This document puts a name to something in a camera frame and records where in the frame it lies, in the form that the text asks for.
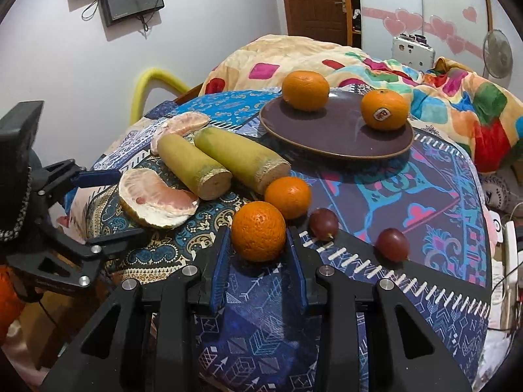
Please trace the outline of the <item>dark red grape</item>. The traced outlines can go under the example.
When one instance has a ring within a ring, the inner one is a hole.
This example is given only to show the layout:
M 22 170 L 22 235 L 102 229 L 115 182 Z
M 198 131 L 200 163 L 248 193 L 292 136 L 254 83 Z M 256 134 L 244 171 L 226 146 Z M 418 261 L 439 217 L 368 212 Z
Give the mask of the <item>dark red grape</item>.
M 405 235 L 396 228 L 386 228 L 380 232 L 374 247 L 385 258 L 395 263 L 407 260 L 411 246 Z
M 333 211 L 318 208 L 309 216 L 309 230 L 320 241 L 331 241 L 339 231 L 339 220 Z

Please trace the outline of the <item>large orange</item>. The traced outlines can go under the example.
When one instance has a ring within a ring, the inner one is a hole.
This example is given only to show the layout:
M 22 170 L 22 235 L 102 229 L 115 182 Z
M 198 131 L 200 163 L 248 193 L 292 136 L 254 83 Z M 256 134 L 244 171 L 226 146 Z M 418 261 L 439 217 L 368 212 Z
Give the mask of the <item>large orange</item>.
M 276 259 L 285 246 L 285 219 L 263 201 L 243 205 L 232 219 L 231 244 L 244 260 L 264 263 Z

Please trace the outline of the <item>pomelo segment with rind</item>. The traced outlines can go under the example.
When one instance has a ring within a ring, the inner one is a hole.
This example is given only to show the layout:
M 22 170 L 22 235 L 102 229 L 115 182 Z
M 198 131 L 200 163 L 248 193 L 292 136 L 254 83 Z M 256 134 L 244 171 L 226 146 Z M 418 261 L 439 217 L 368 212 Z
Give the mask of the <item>pomelo segment with rind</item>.
M 120 178 L 118 194 L 124 211 L 141 225 L 159 229 L 180 227 L 199 206 L 192 192 L 171 188 L 148 168 L 131 169 Z

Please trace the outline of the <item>green sugarcane piece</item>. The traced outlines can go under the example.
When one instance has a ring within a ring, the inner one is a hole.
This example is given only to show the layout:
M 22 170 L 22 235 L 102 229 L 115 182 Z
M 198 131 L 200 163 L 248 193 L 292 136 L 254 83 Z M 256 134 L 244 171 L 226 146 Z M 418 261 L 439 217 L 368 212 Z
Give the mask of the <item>green sugarcane piece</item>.
M 162 136 L 157 151 L 170 171 L 200 199 L 215 200 L 229 191 L 231 172 L 183 136 Z
M 196 132 L 194 144 L 260 195 L 269 184 L 291 171 L 290 163 L 275 151 L 217 127 L 209 126 Z

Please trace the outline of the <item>small orange mandarin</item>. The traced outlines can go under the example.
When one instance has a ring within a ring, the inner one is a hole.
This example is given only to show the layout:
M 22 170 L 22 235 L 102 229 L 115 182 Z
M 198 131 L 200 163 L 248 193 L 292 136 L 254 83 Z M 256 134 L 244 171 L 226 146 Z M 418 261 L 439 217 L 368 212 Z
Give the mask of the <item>small orange mandarin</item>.
M 286 220 L 295 220 L 308 213 L 312 194 L 306 181 L 286 176 L 269 184 L 264 200 L 275 206 Z

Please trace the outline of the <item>peeled pink pomelo segment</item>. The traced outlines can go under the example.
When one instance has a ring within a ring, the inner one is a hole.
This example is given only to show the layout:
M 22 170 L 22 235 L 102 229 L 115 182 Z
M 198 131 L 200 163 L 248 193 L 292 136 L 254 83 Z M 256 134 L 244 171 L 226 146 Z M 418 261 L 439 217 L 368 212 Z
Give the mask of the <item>peeled pink pomelo segment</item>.
M 210 121 L 210 117 L 197 111 L 187 111 L 178 114 L 167 121 L 163 121 L 155 130 L 150 142 L 150 151 L 152 155 L 158 156 L 158 143 L 162 136 L 176 134 L 186 136 L 202 129 Z

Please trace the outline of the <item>yellow plastic chair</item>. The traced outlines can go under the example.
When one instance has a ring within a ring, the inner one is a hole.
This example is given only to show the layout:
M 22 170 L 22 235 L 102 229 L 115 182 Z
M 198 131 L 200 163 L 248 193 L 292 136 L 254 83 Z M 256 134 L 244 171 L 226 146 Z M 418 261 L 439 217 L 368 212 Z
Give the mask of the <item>yellow plastic chair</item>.
M 147 100 L 153 90 L 164 90 L 171 95 L 181 96 L 189 89 L 184 81 L 168 70 L 158 67 L 145 70 L 138 78 L 131 97 L 129 123 L 133 125 L 143 117 Z

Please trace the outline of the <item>patchwork blue patterned cloth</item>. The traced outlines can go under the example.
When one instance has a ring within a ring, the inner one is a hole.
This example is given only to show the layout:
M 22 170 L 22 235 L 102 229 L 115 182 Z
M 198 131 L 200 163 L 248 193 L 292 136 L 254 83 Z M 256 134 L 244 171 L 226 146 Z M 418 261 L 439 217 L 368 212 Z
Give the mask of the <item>patchwork blue patterned cloth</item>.
M 344 161 L 295 149 L 262 130 L 258 114 L 273 97 L 269 90 L 246 90 L 184 105 L 164 103 L 94 166 L 149 168 L 177 186 L 177 178 L 152 155 L 150 142 L 163 121 L 187 111 L 204 113 L 212 126 L 273 149 L 309 185 L 312 207 L 325 207 L 340 221 L 332 244 L 319 242 L 300 222 L 303 244 L 353 280 L 395 281 L 473 381 L 487 333 L 490 268 L 481 194 L 467 158 L 423 130 L 415 132 L 405 154 L 385 161 Z M 390 227 L 409 241 L 407 260 L 395 263 L 374 247 Z M 312 390 L 321 319 L 300 315 L 290 287 L 285 262 L 255 266 L 233 257 L 225 306 L 193 321 L 193 391 Z

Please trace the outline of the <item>dark purple plate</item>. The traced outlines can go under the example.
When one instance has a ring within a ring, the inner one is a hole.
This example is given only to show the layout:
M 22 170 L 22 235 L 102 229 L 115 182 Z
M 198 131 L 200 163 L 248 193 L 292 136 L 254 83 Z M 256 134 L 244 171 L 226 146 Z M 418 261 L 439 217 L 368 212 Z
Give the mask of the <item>dark purple plate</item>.
M 342 159 L 387 159 L 407 152 L 414 142 L 411 124 L 395 131 L 367 126 L 361 116 L 363 97 L 333 91 L 324 109 L 298 111 L 279 96 L 260 110 L 265 130 L 279 140 L 318 155 Z

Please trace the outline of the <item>orange with sticker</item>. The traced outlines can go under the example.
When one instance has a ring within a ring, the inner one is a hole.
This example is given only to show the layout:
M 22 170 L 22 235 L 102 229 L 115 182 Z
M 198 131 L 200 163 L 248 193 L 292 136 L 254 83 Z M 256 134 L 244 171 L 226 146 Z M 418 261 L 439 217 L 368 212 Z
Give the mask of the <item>orange with sticker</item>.
M 363 96 L 360 110 L 367 126 L 381 131 L 394 131 L 406 124 L 410 105 L 395 91 L 372 90 Z

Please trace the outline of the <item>orange on plate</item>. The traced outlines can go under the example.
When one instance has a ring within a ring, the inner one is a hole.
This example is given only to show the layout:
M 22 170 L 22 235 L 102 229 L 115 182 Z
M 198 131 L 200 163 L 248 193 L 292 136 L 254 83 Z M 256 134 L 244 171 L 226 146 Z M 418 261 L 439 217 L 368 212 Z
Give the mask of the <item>orange on plate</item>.
M 325 108 L 330 85 L 325 77 L 311 71 L 294 71 L 282 83 L 282 98 L 299 111 L 320 111 Z

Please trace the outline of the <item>colourful checked blanket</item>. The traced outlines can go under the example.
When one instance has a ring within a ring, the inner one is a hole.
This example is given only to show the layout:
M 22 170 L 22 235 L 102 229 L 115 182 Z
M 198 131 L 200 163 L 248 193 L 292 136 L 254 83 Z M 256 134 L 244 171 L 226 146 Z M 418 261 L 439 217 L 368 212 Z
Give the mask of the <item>colourful checked blanket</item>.
M 321 74 L 333 88 L 365 84 L 403 95 L 412 115 L 462 146 L 481 173 L 495 172 L 522 158 L 521 100 L 445 57 L 422 72 L 350 46 L 301 36 L 266 35 L 220 62 L 200 92 L 278 87 L 292 71 Z

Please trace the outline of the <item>brown wooden door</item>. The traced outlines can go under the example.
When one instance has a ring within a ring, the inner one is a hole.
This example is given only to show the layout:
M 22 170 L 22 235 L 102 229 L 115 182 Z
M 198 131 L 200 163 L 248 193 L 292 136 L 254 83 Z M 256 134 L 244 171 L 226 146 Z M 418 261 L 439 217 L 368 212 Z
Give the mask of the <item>brown wooden door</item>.
M 350 0 L 284 0 L 290 36 L 351 45 Z

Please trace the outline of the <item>standing electric fan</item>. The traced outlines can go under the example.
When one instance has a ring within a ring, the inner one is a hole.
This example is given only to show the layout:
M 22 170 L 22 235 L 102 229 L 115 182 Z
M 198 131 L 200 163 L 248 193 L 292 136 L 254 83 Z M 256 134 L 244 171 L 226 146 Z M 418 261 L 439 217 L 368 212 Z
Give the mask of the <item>standing electric fan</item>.
M 486 34 L 482 55 L 485 69 L 490 76 L 504 79 L 512 74 L 512 47 L 501 30 L 493 29 Z

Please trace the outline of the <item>white wardrobe with hearts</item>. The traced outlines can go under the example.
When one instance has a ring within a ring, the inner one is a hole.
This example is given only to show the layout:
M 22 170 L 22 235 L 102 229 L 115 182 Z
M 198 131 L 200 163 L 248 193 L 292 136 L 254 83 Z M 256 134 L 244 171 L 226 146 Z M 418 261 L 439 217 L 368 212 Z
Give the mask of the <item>white wardrobe with hearts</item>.
M 482 73 L 488 32 L 486 0 L 360 0 L 362 48 L 371 57 L 393 56 L 393 38 L 420 34 L 435 51 Z

